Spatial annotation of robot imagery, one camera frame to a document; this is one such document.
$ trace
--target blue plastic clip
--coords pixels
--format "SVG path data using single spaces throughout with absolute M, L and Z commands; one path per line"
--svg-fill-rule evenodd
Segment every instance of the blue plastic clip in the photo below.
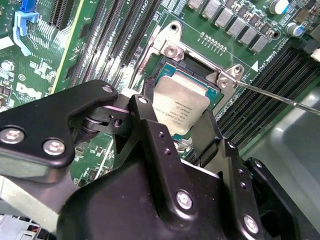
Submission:
M 31 51 L 27 46 L 20 40 L 20 37 L 27 35 L 27 21 L 37 23 L 39 20 L 38 12 L 24 13 L 22 11 L 16 11 L 14 15 L 14 26 L 13 26 L 13 41 L 21 48 L 21 52 L 26 57 L 31 54 Z
M 36 10 L 36 0 L 22 0 L 20 10 L 24 13 L 31 13 Z

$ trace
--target motherboard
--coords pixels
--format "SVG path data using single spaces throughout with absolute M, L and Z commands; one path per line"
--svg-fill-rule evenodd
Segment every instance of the motherboard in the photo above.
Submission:
M 0 112 L 94 79 L 140 93 L 151 78 L 182 159 L 195 161 L 190 130 L 206 109 L 244 151 L 289 108 L 217 79 L 298 101 L 320 81 L 319 14 L 316 0 L 3 0 Z M 79 186 L 112 170 L 109 134 L 75 152 Z

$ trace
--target dimm slot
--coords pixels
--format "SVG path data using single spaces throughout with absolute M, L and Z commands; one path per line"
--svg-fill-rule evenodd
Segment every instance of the dimm slot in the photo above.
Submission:
M 159 9 L 159 6 L 161 5 L 161 2 L 162 0 L 155 0 L 153 1 L 152 4 L 150 4 L 150 8 L 147 10 L 147 17 L 145 18 L 143 23 L 140 25 L 140 28 L 138 29 L 138 31 L 136 31 L 137 33 L 140 33 L 138 35 L 138 38 L 130 41 L 129 46 L 127 47 L 128 50 L 125 52 L 125 54 L 123 54 L 124 66 L 127 66 L 131 62 L 132 58 L 134 57 L 134 54 L 137 51 L 138 47 L 140 46 L 143 38 L 145 37 L 145 34 L 152 20 L 154 19 L 155 14 Z
M 125 0 L 119 0 L 119 3 L 115 6 L 115 10 L 112 10 L 112 17 L 107 24 L 107 28 L 103 34 L 102 39 L 100 39 L 100 41 L 99 41 L 98 47 L 96 49 L 96 54 L 92 58 L 92 61 L 88 67 L 87 73 L 84 77 L 85 82 L 94 79 L 94 77 L 96 75 L 96 68 L 97 68 L 98 62 L 100 60 L 102 51 L 107 46 L 108 40 L 110 39 L 111 34 L 112 34 L 113 30 L 115 29 L 117 19 L 120 16 L 120 12 L 124 6 L 124 3 L 125 3 Z
M 129 17 L 125 21 L 124 29 L 121 31 L 118 41 L 116 42 L 116 45 L 110 54 L 111 57 L 119 56 L 125 45 L 125 42 L 128 40 L 129 34 L 132 32 L 132 30 L 134 30 L 134 24 L 139 21 L 138 14 L 140 13 L 143 4 L 144 1 L 142 0 L 135 1 L 133 8 L 129 13 Z
M 286 98 L 295 99 L 312 83 L 320 70 L 305 55 L 286 45 L 257 76 L 254 85 Z M 287 105 L 264 95 L 245 90 L 240 99 L 222 116 L 218 125 L 222 134 L 239 149 L 260 133 Z
M 134 1 L 134 0 L 131 0 L 131 1 L 129 2 L 129 4 L 128 4 L 127 10 L 126 10 L 126 12 L 125 12 L 125 14 L 124 14 L 124 17 L 121 19 L 121 21 L 120 21 L 120 23 L 119 23 L 119 25 L 118 25 L 118 27 L 117 27 L 117 31 L 115 32 L 115 35 L 114 35 L 114 37 L 113 37 L 113 39 L 112 39 L 111 45 L 110 45 L 110 47 L 109 47 L 109 49 L 108 49 L 108 51 L 107 51 L 106 59 L 105 59 L 103 65 L 101 66 L 101 69 L 99 70 L 97 76 L 96 76 L 97 79 L 104 80 L 104 79 L 106 79 L 107 76 L 109 75 L 109 72 L 110 72 L 110 70 L 111 70 L 111 67 L 108 67 L 108 68 L 106 69 L 106 66 L 107 66 L 107 63 L 108 63 L 110 54 L 111 54 L 111 52 L 113 51 L 113 49 L 114 49 L 114 47 L 115 47 L 115 45 L 116 45 L 116 42 L 117 42 L 118 39 L 119 39 L 119 36 L 120 36 L 120 34 L 121 34 L 124 26 L 125 26 L 126 19 L 128 18 L 129 14 L 130 14 L 133 6 L 134 6 L 134 3 L 135 3 L 135 1 Z
M 284 68 L 279 68 L 280 72 L 277 72 L 277 76 L 276 79 L 274 79 L 272 81 L 272 84 L 268 87 L 268 91 L 271 93 L 277 93 L 278 91 L 276 91 L 276 89 L 278 88 L 278 86 L 280 84 L 283 84 L 282 81 L 279 81 L 279 79 L 286 79 L 288 77 L 288 75 L 290 73 L 292 73 L 292 70 L 295 69 L 300 63 L 298 61 L 296 61 L 293 65 L 288 64 L 286 65 Z M 254 93 L 254 95 L 252 96 L 252 98 L 246 103 L 246 105 L 249 105 L 250 103 L 256 102 L 256 103 L 260 103 L 260 101 L 262 101 L 262 99 L 269 99 L 265 97 L 262 94 L 258 94 L 258 93 Z M 255 105 L 250 104 L 250 106 L 253 107 L 247 107 L 245 108 L 243 111 L 241 111 L 241 115 L 242 116 L 246 116 L 246 118 L 248 118 L 248 116 L 250 116 L 250 112 L 254 111 L 255 109 Z M 236 131 L 236 128 L 238 126 L 238 124 L 242 121 L 242 118 L 237 118 L 233 124 L 233 126 L 230 126 L 226 129 L 225 134 L 229 134 L 229 133 L 233 133 L 234 131 Z
M 132 31 L 130 33 L 131 38 L 128 41 L 128 45 L 123 50 L 117 74 L 115 74 L 115 76 L 113 77 L 112 85 L 115 85 L 119 81 L 119 79 L 121 79 L 120 73 L 122 73 L 124 66 L 127 65 L 126 63 L 130 63 L 132 55 L 135 53 L 136 49 L 138 49 L 139 45 L 141 44 L 142 39 L 145 36 L 161 2 L 161 0 L 150 1 L 149 4 L 146 6 L 142 14 L 142 17 L 140 18 L 140 20 L 137 21 L 136 26 L 132 28 Z
M 293 53 L 291 51 L 286 52 L 283 57 L 274 59 L 274 62 L 271 62 L 270 65 L 271 66 L 275 66 L 275 65 L 283 66 L 283 64 L 285 64 L 287 62 L 287 60 L 289 59 L 289 57 L 292 54 Z M 260 77 L 262 72 L 264 72 L 264 71 L 259 73 L 258 76 L 255 78 L 255 80 L 252 83 L 253 86 L 256 86 L 258 88 L 262 88 L 271 79 L 271 77 L 277 72 L 276 67 L 269 67 L 269 65 L 268 65 L 266 68 L 268 69 L 266 77 Z M 245 89 L 243 91 L 242 95 L 240 96 L 240 98 L 232 106 L 230 106 L 229 109 L 227 110 L 227 112 L 223 115 L 223 117 L 218 120 L 218 125 L 219 125 L 221 131 L 224 131 L 228 127 L 229 123 L 236 117 L 235 116 L 236 109 L 237 109 L 237 112 L 243 110 L 243 108 L 247 105 L 248 98 L 252 94 L 253 94 L 252 91 Z
M 94 18 L 91 23 L 89 36 L 86 39 L 84 47 L 81 50 L 80 57 L 76 64 L 77 67 L 73 72 L 69 83 L 69 88 L 74 87 L 78 79 L 79 83 L 82 83 L 82 81 L 84 80 L 84 73 L 87 72 L 90 63 L 89 61 L 91 61 L 93 57 L 93 53 L 95 52 L 95 49 L 99 42 L 99 37 L 102 35 L 105 29 L 105 24 L 107 24 L 107 21 L 111 14 L 111 10 L 117 0 L 112 0 L 109 7 L 106 7 L 107 2 L 108 0 L 101 0 L 99 2 L 96 13 L 94 14 Z
M 304 74 L 302 74 L 302 75 L 306 75 L 306 74 L 308 74 L 308 71 L 304 70 L 303 73 Z M 310 75 L 307 78 L 307 80 L 304 81 L 302 84 L 301 84 L 301 82 L 299 82 L 299 80 L 297 80 L 294 85 L 291 84 L 289 89 L 287 89 L 286 94 L 283 93 L 286 90 L 283 90 L 279 94 L 286 95 L 288 98 L 294 99 L 294 98 L 298 97 L 298 95 L 305 89 L 305 87 L 307 87 L 316 78 L 316 76 L 317 76 L 317 74 Z M 239 143 L 240 148 L 243 148 L 251 139 L 253 139 L 255 137 L 255 135 L 258 134 L 258 132 L 261 129 L 265 128 L 282 110 L 284 110 L 287 107 L 287 105 L 285 103 L 281 103 L 279 101 L 272 100 L 265 107 L 268 111 L 266 111 L 267 113 L 263 117 L 260 117 L 258 120 L 256 120 L 256 122 L 255 122 L 256 131 L 255 132 L 252 132 L 250 124 L 247 124 L 245 126 L 245 128 L 243 128 L 243 132 L 241 134 L 238 134 L 238 135 L 232 137 L 232 138 L 234 138 L 234 141 Z

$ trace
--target screw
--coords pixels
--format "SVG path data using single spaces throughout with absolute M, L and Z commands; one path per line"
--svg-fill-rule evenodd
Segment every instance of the screw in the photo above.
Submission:
M 0 141 L 5 144 L 18 144 L 25 139 L 25 134 L 17 128 L 6 128 L 0 132 Z
M 148 102 L 147 99 L 145 99 L 143 96 L 138 97 L 139 101 L 142 102 L 143 104 L 146 104 Z
M 58 156 L 63 154 L 66 147 L 60 140 L 50 139 L 43 144 L 43 150 L 52 156 Z
M 258 168 L 262 169 L 262 165 L 261 165 L 261 163 L 259 161 L 256 160 L 256 161 L 254 161 L 254 163 L 255 163 L 255 165 L 258 166 Z
M 228 82 L 227 82 L 227 81 L 223 81 L 223 82 L 221 83 L 221 87 L 222 87 L 223 89 L 225 89 L 227 86 L 228 86 Z
M 249 215 L 245 215 L 243 217 L 243 221 L 245 223 L 245 226 L 251 233 L 257 234 L 259 232 L 258 225 L 252 217 L 250 217 Z
M 233 142 L 228 141 L 228 144 L 229 144 L 229 146 L 230 146 L 231 148 L 233 148 L 233 149 L 235 149 L 235 148 L 236 148 L 236 146 L 233 144 Z
M 174 58 L 178 54 L 178 50 L 173 46 L 167 46 L 164 50 L 165 55 L 168 58 Z
M 102 86 L 102 89 L 103 89 L 104 91 L 106 91 L 107 93 L 112 93 L 112 92 L 113 92 L 113 89 L 112 89 L 110 86 L 108 86 L 108 85 Z
M 182 207 L 183 209 L 188 210 L 192 207 L 192 199 L 184 191 L 178 191 L 176 193 L 176 200 L 178 201 L 180 207 Z

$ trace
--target capacitor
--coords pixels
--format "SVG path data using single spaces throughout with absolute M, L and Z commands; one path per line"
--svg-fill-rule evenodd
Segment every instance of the capacitor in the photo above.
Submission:
M 281 15 L 284 14 L 289 8 L 288 0 L 274 0 L 270 3 L 270 13 Z
M 15 70 L 15 65 L 12 61 L 5 60 L 1 63 L 1 68 L 5 71 Z
M 305 32 L 305 30 L 302 26 L 300 26 L 294 22 L 290 22 L 286 26 L 285 30 L 288 35 L 293 36 L 293 37 L 300 37 Z

